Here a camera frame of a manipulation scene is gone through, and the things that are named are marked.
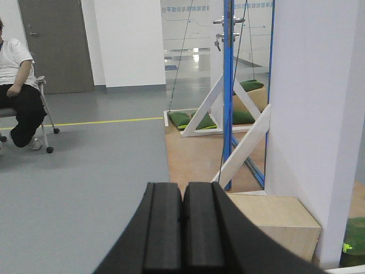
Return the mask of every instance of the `person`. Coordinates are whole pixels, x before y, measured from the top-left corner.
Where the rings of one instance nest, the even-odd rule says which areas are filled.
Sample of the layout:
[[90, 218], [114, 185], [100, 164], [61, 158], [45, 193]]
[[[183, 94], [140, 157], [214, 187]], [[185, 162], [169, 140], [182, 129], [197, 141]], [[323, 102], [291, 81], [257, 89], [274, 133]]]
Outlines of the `person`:
[[0, 19], [0, 108], [11, 107], [17, 112], [18, 124], [9, 136], [14, 144], [38, 150], [42, 144], [34, 134], [47, 114], [34, 75], [33, 58], [17, 39], [2, 39], [3, 27]]

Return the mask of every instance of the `green object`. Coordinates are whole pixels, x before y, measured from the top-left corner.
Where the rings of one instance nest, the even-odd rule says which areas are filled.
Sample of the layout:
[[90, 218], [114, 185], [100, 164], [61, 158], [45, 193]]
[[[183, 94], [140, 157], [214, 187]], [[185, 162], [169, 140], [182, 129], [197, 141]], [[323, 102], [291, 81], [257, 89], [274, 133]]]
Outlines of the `green object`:
[[213, 122], [213, 120], [210, 118], [209, 114], [206, 113], [201, 119], [201, 122], [196, 127], [197, 130], [209, 130], [211, 128], [217, 128], [217, 125]]
[[246, 92], [263, 87], [263, 83], [258, 82], [256, 79], [243, 81], [240, 84]]
[[183, 130], [186, 128], [188, 123], [190, 122], [190, 117], [188, 114], [184, 112], [172, 112], [169, 113], [169, 117], [172, 123], [177, 127], [179, 130]]
[[365, 264], [365, 217], [347, 220], [340, 264], [343, 267]]
[[233, 124], [253, 124], [255, 119], [248, 111], [233, 111]]

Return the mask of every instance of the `black pants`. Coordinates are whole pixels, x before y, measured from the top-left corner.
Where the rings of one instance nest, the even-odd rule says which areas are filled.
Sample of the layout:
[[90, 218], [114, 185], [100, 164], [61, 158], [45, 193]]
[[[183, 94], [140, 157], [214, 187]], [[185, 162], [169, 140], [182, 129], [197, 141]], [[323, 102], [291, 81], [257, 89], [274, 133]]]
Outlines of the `black pants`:
[[17, 147], [25, 147], [47, 114], [37, 89], [24, 84], [17, 96], [9, 98], [6, 93], [10, 87], [11, 84], [0, 85], [0, 108], [11, 107], [17, 112], [18, 125], [10, 134]]

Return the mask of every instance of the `man's left hand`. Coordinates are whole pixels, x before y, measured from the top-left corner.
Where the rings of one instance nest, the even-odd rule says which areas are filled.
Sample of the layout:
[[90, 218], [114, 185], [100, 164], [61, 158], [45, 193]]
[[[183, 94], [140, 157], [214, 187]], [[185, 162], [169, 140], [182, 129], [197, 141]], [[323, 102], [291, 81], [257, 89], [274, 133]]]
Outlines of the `man's left hand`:
[[6, 96], [8, 96], [9, 98], [15, 97], [15, 96], [17, 96], [20, 93], [21, 89], [22, 89], [22, 87], [19, 87], [19, 86], [16, 86], [16, 85], [12, 85], [7, 90]]

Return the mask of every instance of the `black padded object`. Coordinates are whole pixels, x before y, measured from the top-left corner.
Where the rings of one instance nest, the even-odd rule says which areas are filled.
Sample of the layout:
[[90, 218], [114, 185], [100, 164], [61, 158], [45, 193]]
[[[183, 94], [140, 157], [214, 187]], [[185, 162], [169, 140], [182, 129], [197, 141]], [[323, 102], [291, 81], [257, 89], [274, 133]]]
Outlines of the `black padded object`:
[[264, 234], [212, 183], [228, 273], [325, 274]]
[[141, 274], [147, 241], [153, 183], [148, 183], [133, 218], [94, 274]]
[[181, 273], [181, 194], [174, 183], [153, 189], [143, 274]]
[[211, 184], [190, 182], [183, 209], [184, 273], [226, 273]]

